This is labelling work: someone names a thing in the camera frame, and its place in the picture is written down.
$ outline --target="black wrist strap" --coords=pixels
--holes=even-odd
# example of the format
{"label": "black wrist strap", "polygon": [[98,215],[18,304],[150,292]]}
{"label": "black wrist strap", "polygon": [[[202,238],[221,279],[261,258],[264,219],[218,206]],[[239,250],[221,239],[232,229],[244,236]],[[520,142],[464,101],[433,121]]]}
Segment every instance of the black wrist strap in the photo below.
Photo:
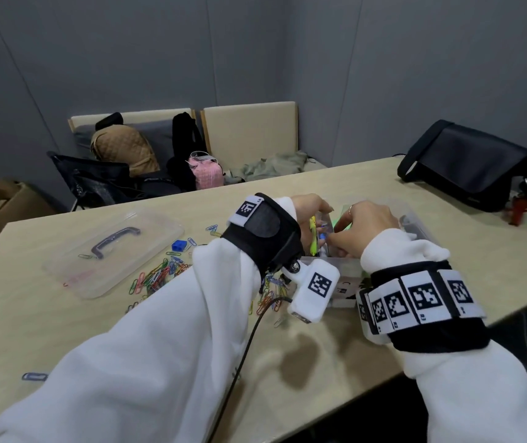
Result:
{"label": "black wrist strap", "polygon": [[360,295],[368,325],[373,334],[388,334],[396,349],[452,353],[489,344],[482,309],[447,261],[379,270],[371,281],[377,288]]}
{"label": "black wrist strap", "polygon": [[230,217],[222,238],[249,255],[262,279],[304,255],[298,223],[262,193],[248,196]]}

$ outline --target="brown quilted backpack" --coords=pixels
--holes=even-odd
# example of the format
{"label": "brown quilted backpack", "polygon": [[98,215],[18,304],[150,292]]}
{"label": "brown quilted backpack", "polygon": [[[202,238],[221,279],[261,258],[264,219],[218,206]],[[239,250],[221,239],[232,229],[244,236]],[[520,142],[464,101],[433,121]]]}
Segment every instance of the brown quilted backpack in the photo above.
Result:
{"label": "brown quilted backpack", "polygon": [[112,125],[98,130],[91,138],[91,152],[102,162],[127,163],[130,177],[161,169],[146,138],[130,126]]}

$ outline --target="table top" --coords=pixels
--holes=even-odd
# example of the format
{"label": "table top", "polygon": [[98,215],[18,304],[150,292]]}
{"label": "table top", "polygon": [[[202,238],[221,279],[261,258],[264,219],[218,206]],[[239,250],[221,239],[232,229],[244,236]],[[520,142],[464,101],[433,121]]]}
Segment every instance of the table top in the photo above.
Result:
{"label": "table top", "polygon": [[[500,214],[482,213],[423,184],[403,184],[400,158],[356,163],[205,191],[140,201],[183,224],[198,244],[205,229],[224,224],[249,194],[273,197],[318,193],[334,208],[364,198],[406,201],[452,252],[471,292],[495,322],[527,305],[527,214],[519,227]],[[26,372],[48,372],[69,350],[109,330],[131,303],[128,290],[141,271],[158,265],[166,250],[115,286],[109,295],[82,301],[42,270],[54,246],[97,227],[137,204],[120,204],[9,223],[0,235],[0,412],[29,393]],[[319,324],[281,312],[263,318],[242,379],[217,433],[220,441],[260,443],[286,437],[401,372],[394,350],[365,341],[353,309],[328,309]],[[255,314],[250,316],[252,326]]]}

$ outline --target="hand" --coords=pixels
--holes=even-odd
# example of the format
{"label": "hand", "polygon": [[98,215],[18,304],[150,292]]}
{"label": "hand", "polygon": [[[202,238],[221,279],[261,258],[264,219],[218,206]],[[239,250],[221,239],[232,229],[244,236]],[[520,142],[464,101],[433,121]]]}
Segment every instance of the hand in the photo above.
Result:
{"label": "hand", "polygon": [[337,221],[334,233],[327,236],[327,243],[338,247],[339,256],[359,258],[370,241],[381,231],[398,229],[399,221],[390,208],[370,201],[353,204]]}
{"label": "hand", "polygon": [[301,228],[301,243],[305,252],[308,252],[313,239],[309,219],[318,211],[329,214],[333,208],[317,194],[300,194],[290,199],[297,212],[297,222]]}

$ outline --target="blue cube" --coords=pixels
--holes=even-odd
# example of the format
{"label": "blue cube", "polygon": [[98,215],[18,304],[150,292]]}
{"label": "blue cube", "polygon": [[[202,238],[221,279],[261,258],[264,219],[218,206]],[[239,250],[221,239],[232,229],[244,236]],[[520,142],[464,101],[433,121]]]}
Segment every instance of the blue cube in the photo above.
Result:
{"label": "blue cube", "polygon": [[178,239],[171,245],[171,250],[173,250],[174,252],[183,252],[187,245],[187,241],[182,241]]}

